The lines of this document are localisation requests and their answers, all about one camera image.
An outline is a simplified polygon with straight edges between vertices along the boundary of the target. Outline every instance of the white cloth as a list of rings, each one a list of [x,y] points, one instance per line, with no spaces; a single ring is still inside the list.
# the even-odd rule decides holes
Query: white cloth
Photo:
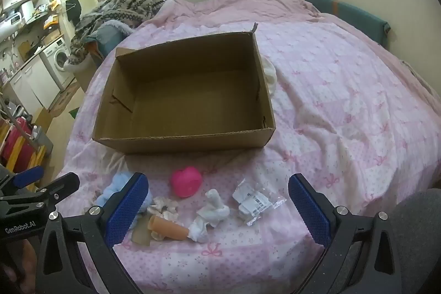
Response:
[[[157,215],[158,217],[167,219],[168,221],[177,222],[178,212],[176,208],[178,207],[178,202],[172,201],[165,197],[155,197],[153,199],[153,205],[147,208],[147,212],[152,215]],[[163,241],[165,236],[152,232],[152,238],[156,241]]]
[[[267,57],[262,56],[261,59],[263,71],[265,73],[266,84],[268,85],[268,92],[270,93],[270,96],[273,96],[274,92],[276,91],[277,85],[276,68]]]
[[[208,199],[208,204],[196,212],[198,216],[188,227],[188,237],[199,243],[206,243],[208,241],[207,224],[215,228],[220,221],[230,215],[230,207],[222,202],[217,190],[210,190],[205,195]]]

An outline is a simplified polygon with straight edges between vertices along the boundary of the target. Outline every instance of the cardboard box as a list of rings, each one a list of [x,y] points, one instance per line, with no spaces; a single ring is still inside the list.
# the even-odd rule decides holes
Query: cardboard box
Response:
[[[275,130],[253,32],[116,49],[93,139],[124,154],[263,147]]]
[[[27,60],[27,52],[30,50],[30,44],[29,42],[26,40],[25,42],[22,42],[19,46],[18,46],[18,52],[20,53],[21,59],[26,62]]]
[[[56,29],[52,32],[50,32],[47,36],[43,38],[43,44],[45,46],[49,45],[51,42],[53,42],[57,37],[61,35],[61,31],[59,29]]]
[[[46,133],[51,125],[52,115],[45,107],[41,107],[33,114],[32,122],[34,125],[41,126]]]

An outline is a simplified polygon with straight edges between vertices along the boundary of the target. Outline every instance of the pink ball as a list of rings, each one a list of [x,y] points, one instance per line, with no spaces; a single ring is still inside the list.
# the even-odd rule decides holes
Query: pink ball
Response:
[[[170,177],[170,184],[178,197],[190,197],[201,187],[202,175],[196,168],[189,166],[174,172]]]

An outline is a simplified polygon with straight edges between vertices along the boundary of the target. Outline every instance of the blue cushion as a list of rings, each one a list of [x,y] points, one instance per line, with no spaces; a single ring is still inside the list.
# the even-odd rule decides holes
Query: blue cushion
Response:
[[[362,31],[369,38],[383,47],[387,47],[387,34],[390,25],[363,9],[338,0],[306,0],[312,3],[322,13],[333,14],[341,20]]]

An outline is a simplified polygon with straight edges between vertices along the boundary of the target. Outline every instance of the metal screw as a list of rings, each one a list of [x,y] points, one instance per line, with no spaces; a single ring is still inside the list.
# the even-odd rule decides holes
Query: metal screw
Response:
[[[348,214],[348,209],[345,206],[338,206],[337,207],[337,213],[339,215],[347,215]]]
[[[91,215],[97,215],[101,212],[101,208],[98,206],[94,206],[89,210],[89,214]]]
[[[51,212],[51,213],[49,214],[49,219],[50,219],[51,221],[53,221],[53,220],[56,219],[57,217],[58,217],[58,212],[57,212],[57,211]]]
[[[378,212],[378,216],[385,221],[387,219],[387,213],[386,212]]]

